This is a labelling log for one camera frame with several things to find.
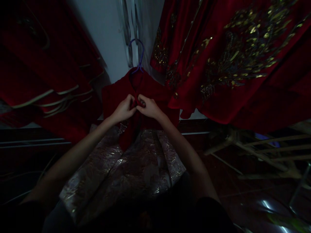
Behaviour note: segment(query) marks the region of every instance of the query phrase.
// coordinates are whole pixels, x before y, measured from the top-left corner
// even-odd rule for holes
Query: hand
[[[131,101],[134,101],[135,98],[131,94],[128,94],[125,100],[119,103],[119,106],[114,110],[113,114],[109,117],[114,124],[117,124],[121,121],[127,120],[136,112],[136,108],[130,110]]]
[[[138,100],[145,106],[140,107],[136,106],[137,110],[140,111],[142,114],[144,114],[147,117],[154,118],[156,120],[159,120],[161,116],[164,115],[164,113],[161,111],[161,109],[158,107],[154,99],[149,99],[142,94],[138,96]]]

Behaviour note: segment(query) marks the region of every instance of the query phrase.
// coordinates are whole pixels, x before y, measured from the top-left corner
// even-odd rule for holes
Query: gold trim
[[[105,73],[105,70],[104,70],[101,74],[97,75],[95,78],[92,78],[88,83],[90,84],[90,83],[93,82],[96,78],[98,78],[99,76],[103,75],[104,73]]]
[[[89,100],[90,98],[92,98],[93,96],[91,95],[89,98],[85,99],[85,100],[81,100],[81,102],[85,102],[87,100]]]
[[[50,113],[53,113],[55,111],[57,111],[58,109],[62,108],[64,105],[64,103],[60,103],[56,108],[52,109],[51,111],[48,111],[48,112],[44,112],[44,114],[50,114]]]
[[[91,66],[91,64],[82,65],[82,66],[79,66],[79,68],[84,68],[84,67],[88,67],[88,66]]]
[[[47,92],[45,92],[45,93],[43,93],[43,94],[41,94],[41,95],[38,95],[37,97],[35,97],[35,98],[33,98],[33,99],[31,99],[31,100],[29,100],[29,101],[23,103],[23,104],[11,106],[11,107],[12,107],[12,108],[21,108],[21,107],[25,107],[25,106],[27,106],[27,105],[32,104],[33,102],[38,101],[39,99],[41,99],[41,98],[43,98],[43,97],[45,97],[45,96],[51,94],[53,91],[54,91],[53,89],[50,89],[50,90],[48,90]]]
[[[54,116],[54,115],[57,114],[57,113],[64,112],[64,111],[67,110],[68,107],[69,107],[73,102],[75,102],[76,100],[77,100],[77,99],[73,99],[72,101],[69,102],[69,104],[68,104],[66,107],[61,108],[60,110],[58,110],[58,111],[56,111],[56,112],[54,112],[54,113],[52,113],[52,114],[50,114],[50,115],[44,116],[43,118],[48,118],[48,117]]]
[[[84,92],[82,94],[77,94],[77,95],[72,95],[73,97],[76,97],[76,96],[82,96],[82,95],[85,95],[85,94],[89,94],[93,91],[93,89],[89,90],[88,92]]]
[[[65,100],[68,99],[68,96],[66,96],[65,98],[59,100],[59,101],[56,101],[56,102],[53,102],[53,103],[49,103],[49,104],[43,104],[43,105],[35,105],[35,106],[38,106],[38,107],[50,107],[50,106],[53,106],[53,105],[56,105],[56,104],[59,104],[61,102],[64,102]]]
[[[67,94],[68,92],[71,92],[71,91],[77,89],[78,87],[79,87],[79,85],[77,85],[77,86],[75,86],[75,87],[73,87],[73,88],[70,88],[70,89],[67,90],[67,91],[57,92],[57,94],[60,94],[60,95],[62,95],[62,94]]]

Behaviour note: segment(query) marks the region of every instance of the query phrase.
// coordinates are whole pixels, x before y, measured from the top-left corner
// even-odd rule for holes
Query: sleeve
[[[8,221],[10,232],[42,232],[45,212],[39,202],[18,205]]]
[[[237,232],[221,204],[210,197],[203,197],[198,200],[194,217],[194,227],[205,232]]]

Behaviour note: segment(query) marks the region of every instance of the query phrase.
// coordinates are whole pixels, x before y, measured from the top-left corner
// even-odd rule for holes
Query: red jacket
[[[170,109],[167,106],[172,91],[153,80],[146,71],[143,73],[137,71],[131,75],[135,70],[136,68],[132,68],[122,79],[102,89],[104,118],[109,117],[128,94],[135,97],[135,101],[132,103],[131,108],[137,105],[142,106],[137,99],[138,95],[142,94],[150,99],[154,99],[159,108],[169,117],[171,122],[177,126],[179,122],[179,109]],[[127,128],[120,135],[119,144],[122,150],[125,151],[132,141],[135,140],[135,132],[147,128],[162,130],[162,127],[155,119],[144,116],[139,111],[136,111],[136,113],[128,119]]]

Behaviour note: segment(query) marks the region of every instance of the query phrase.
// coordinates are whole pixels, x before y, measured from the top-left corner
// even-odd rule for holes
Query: red satin fabric
[[[311,100],[310,67],[306,65],[310,61],[307,53],[310,50],[310,18],[277,55],[279,62],[263,70],[267,76],[241,81],[245,85],[233,89],[217,85],[215,93],[202,103],[200,87],[206,82],[206,62],[209,58],[215,58],[216,61],[220,58],[226,45],[224,27],[236,11],[247,9],[251,3],[254,1],[203,0],[189,32],[199,1],[165,1],[159,28],[160,47],[168,50],[168,62],[159,64],[152,56],[150,64],[165,74],[178,59],[184,46],[176,69],[181,76],[181,81],[174,89],[178,97],[173,95],[168,104],[170,108],[183,109],[182,118],[189,118],[198,108],[201,113],[219,123],[231,123],[240,128],[267,133],[311,117],[311,109],[302,107],[308,106]],[[255,1],[253,9],[266,11],[270,5],[269,0]],[[290,10],[288,29],[274,42],[275,46],[279,46],[291,28],[311,12],[311,2],[300,0]],[[210,37],[209,44],[194,61],[194,52],[204,39]],[[187,68],[192,64],[194,66],[188,74]]]
[[[109,117],[128,94],[135,97],[135,101],[131,104],[131,109],[137,105],[143,106],[140,101],[138,101],[139,94],[142,94],[150,99],[154,99],[159,108],[169,117],[171,122],[177,126],[179,123],[179,109],[170,109],[167,107],[172,91],[155,81],[145,70],[143,73],[137,71],[131,74],[135,70],[136,67],[130,69],[122,79],[102,89],[104,118]],[[135,132],[148,128],[162,130],[162,127],[155,119],[146,117],[139,111],[136,111],[135,114],[128,119],[127,128],[119,137],[121,149],[126,151],[133,140],[135,140]]]
[[[16,127],[23,126],[16,119],[28,119],[77,143],[101,114],[89,84],[103,73],[99,55],[64,1],[19,1],[8,12],[0,31],[0,98],[13,111],[0,119]]]

